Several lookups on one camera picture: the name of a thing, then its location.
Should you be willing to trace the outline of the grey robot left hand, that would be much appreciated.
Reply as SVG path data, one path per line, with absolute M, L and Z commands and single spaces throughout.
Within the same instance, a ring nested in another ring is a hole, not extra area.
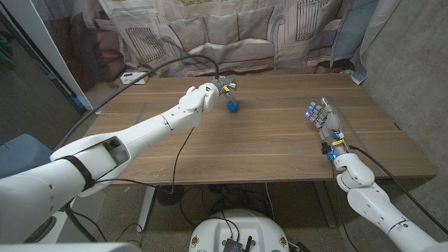
M 219 76 L 217 79 L 212 79 L 211 82 L 218 88 L 219 95 L 225 95 L 228 101 L 238 104 L 236 97 L 231 93 L 232 90 L 237 90 L 237 82 L 234 76 Z

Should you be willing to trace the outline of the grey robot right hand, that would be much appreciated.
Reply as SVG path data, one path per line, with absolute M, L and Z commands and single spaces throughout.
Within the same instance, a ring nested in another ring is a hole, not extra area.
M 305 115 L 318 129 L 322 139 L 321 152 L 329 161 L 349 152 L 340 119 L 325 97 L 321 98 L 321 105 L 312 101 Z

